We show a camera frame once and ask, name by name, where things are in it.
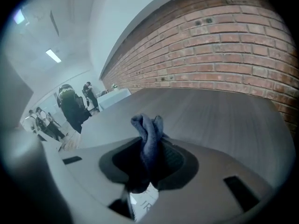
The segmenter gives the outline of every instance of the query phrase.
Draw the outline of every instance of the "ceiling light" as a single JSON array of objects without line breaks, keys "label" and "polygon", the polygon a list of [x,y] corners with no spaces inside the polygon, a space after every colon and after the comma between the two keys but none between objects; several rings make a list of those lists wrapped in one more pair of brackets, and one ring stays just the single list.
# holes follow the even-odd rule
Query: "ceiling light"
[{"label": "ceiling light", "polygon": [[14,15],[14,21],[17,23],[17,24],[20,24],[22,21],[25,20],[25,17],[22,13],[22,11],[19,9],[16,14]]},{"label": "ceiling light", "polygon": [[46,53],[48,54],[49,57],[51,57],[57,63],[61,62],[61,60],[58,58],[58,56],[56,56],[55,53],[51,49],[47,50]]}]

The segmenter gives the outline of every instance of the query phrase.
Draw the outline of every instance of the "folded blue fabric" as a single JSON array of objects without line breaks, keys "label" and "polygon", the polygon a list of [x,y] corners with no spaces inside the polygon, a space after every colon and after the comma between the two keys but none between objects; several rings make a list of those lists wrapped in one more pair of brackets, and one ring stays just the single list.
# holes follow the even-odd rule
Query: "folded blue fabric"
[{"label": "folded blue fabric", "polygon": [[131,124],[142,139],[140,158],[150,175],[159,157],[158,143],[163,136],[166,136],[163,133],[163,119],[159,115],[150,119],[146,114],[141,113],[131,119]]}]

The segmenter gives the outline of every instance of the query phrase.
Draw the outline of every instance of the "white ceiling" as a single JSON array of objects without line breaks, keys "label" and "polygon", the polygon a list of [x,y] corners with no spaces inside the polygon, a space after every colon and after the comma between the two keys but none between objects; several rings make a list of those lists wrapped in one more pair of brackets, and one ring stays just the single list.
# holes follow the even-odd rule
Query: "white ceiling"
[{"label": "white ceiling", "polygon": [[[3,46],[19,75],[28,81],[68,60],[88,55],[87,39],[93,0],[28,0],[21,8],[26,18],[8,22]],[[52,11],[59,35],[51,21]],[[56,63],[45,52],[52,49]]]}]

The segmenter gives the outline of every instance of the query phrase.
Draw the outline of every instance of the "table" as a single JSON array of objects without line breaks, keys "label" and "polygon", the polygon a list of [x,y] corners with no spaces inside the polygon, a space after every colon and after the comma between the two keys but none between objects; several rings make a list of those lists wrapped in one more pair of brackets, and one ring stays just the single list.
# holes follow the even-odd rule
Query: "table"
[{"label": "table", "polygon": [[201,89],[142,89],[87,120],[79,147],[138,136],[130,119],[141,112],[161,115],[171,138],[225,152],[274,188],[295,160],[291,134],[270,100]]},{"label": "table", "polygon": [[111,91],[101,97],[98,97],[97,101],[99,103],[99,110],[103,111],[129,95],[131,95],[129,89],[121,89],[118,91]]}]

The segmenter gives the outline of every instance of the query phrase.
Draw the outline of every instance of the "white table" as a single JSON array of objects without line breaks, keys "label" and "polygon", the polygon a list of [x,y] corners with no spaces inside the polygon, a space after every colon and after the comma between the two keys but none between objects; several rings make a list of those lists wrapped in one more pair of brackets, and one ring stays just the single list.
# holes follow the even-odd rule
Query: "white table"
[{"label": "white table", "polygon": [[119,102],[120,100],[124,99],[125,97],[130,96],[131,93],[129,89],[121,89],[118,91],[111,91],[101,97],[97,98],[99,103],[99,110],[103,111],[110,107],[111,105]]}]

